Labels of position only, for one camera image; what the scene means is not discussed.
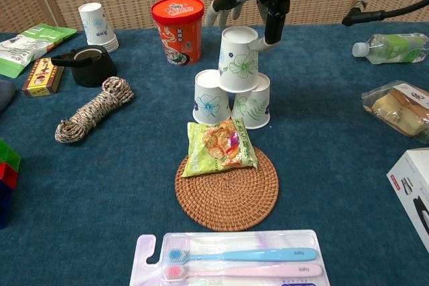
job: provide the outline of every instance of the round placemat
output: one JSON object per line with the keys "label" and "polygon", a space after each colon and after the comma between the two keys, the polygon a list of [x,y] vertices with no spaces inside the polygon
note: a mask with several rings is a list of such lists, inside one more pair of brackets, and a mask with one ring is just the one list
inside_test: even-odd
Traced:
{"label": "round placemat", "polygon": [[257,169],[243,167],[193,177],[181,177],[188,161],[185,157],[175,181],[183,211],[215,231],[240,231],[259,224],[275,205],[279,179],[268,157],[254,150]]}

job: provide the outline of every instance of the stacked paper cups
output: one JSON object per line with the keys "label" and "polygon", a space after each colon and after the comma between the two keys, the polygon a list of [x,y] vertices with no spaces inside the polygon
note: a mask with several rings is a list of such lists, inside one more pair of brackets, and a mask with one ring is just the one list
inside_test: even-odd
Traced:
{"label": "stacked paper cups", "polygon": [[[203,70],[195,77],[194,111],[196,122],[213,125],[243,118],[246,129],[259,129],[269,122],[269,78],[258,70],[258,52],[248,45],[258,38],[245,26],[222,33],[218,70]],[[228,93],[235,94],[231,112]]]}
{"label": "stacked paper cups", "polygon": [[81,5],[79,13],[88,45],[102,46],[109,53],[119,47],[118,39],[100,3]]}

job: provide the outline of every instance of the green leaf print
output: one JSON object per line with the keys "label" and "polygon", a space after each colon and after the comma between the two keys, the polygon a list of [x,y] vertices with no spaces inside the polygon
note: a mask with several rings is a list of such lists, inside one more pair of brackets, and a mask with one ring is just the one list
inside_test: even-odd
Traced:
{"label": "green leaf print", "polygon": [[261,104],[257,104],[257,106],[255,106],[254,108],[249,109],[247,111],[247,114],[255,121],[259,121],[261,117],[265,114],[265,110],[267,109],[268,104],[268,100],[264,100]]}

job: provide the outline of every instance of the red lid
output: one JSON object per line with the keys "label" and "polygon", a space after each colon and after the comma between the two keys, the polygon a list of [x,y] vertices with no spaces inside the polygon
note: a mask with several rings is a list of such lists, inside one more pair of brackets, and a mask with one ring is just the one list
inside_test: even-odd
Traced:
{"label": "red lid", "polygon": [[161,0],[151,9],[152,17],[163,25],[192,23],[204,15],[201,0]]}

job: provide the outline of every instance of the red cup noodle container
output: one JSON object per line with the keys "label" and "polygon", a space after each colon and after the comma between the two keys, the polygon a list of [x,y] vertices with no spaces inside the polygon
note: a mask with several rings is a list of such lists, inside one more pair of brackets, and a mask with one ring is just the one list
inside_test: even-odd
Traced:
{"label": "red cup noodle container", "polygon": [[152,6],[167,61],[191,65],[201,57],[201,0],[161,0]]}

